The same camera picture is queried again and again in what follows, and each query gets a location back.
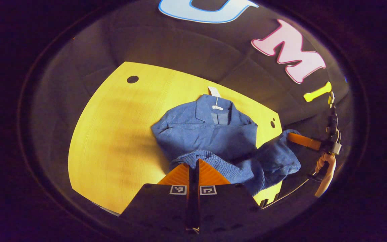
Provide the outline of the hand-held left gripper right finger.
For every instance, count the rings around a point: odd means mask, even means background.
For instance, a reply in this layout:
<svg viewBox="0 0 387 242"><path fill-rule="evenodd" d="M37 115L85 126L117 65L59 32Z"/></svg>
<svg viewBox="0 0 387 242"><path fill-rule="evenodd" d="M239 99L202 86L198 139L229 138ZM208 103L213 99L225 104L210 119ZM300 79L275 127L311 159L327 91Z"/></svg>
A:
<svg viewBox="0 0 387 242"><path fill-rule="evenodd" d="M199 232L227 232L245 227L261 207L241 183L232 184L202 159L198 169Z"/></svg>

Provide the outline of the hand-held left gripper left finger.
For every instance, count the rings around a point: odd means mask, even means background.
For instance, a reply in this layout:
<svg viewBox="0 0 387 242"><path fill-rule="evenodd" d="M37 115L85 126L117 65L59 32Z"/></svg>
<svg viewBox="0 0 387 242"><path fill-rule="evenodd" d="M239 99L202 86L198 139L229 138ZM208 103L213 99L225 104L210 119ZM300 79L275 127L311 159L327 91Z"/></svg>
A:
<svg viewBox="0 0 387 242"><path fill-rule="evenodd" d="M157 184L144 184L121 213L129 222L164 232L195 227L195 172L180 164Z"/></svg>

